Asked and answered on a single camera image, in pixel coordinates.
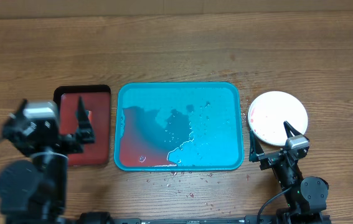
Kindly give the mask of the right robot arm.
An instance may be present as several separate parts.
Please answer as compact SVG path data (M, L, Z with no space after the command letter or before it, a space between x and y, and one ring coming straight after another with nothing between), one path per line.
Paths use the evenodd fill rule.
M278 151L264 153L254 131L250 131L250 162L259 162L260 169L271 169L280 184L281 192L265 202L256 216L246 216L246 223L330 223L329 215L322 215L327 207L329 184L320 177L303 177L298 161L307 156L309 139L283 123L287 140ZM287 208L280 208L274 215L262 215L264 209L277 198L284 196Z

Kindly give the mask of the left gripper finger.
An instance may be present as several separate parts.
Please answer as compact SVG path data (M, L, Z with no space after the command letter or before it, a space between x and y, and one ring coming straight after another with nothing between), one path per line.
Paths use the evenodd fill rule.
M80 144L93 144L95 142L95 133L81 96L78 98L76 117L78 122L78 128L75 133L77 141Z
M9 115L9 119L8 119L9 124L16 124L25 120L24 109L26 108L27 103L28 101L26 99L23 99L18 109Z

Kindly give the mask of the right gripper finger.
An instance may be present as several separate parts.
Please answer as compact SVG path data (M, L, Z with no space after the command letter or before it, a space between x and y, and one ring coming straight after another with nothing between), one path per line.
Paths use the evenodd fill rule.
M303 145L303 135L297 131L289 122L283 122L287 140L285 142L285 146L302 146Z
M260 157L264 155L264 151L258 141L253 130L250 130L250 154L249 161L250 162L258 162L260 161Z

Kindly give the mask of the green and orange sponge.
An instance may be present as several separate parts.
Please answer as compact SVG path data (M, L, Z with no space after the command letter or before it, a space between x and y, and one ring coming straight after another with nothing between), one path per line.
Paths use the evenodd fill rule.
M87 116L88 116L88 120L91 123L92 122L92 117L93 117L93 112L90 110L86 110Z

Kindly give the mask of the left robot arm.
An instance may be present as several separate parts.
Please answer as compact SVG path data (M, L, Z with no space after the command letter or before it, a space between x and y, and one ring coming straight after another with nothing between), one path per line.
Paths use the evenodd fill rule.
M0 212L6 223L68 223L62 218L67 190L68 157L95 142L81 98L73 134L61 134L53 101L24 100L4 123L2 136L25 156L0 173Z

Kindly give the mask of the white plate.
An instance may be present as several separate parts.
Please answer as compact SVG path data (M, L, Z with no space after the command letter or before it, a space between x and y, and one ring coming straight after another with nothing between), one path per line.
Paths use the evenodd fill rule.
M268 91L255 98L248 109L247 120L256 137L272 146L285 145L285 121L301 134L306 132L309 121L303 104L283 91Z

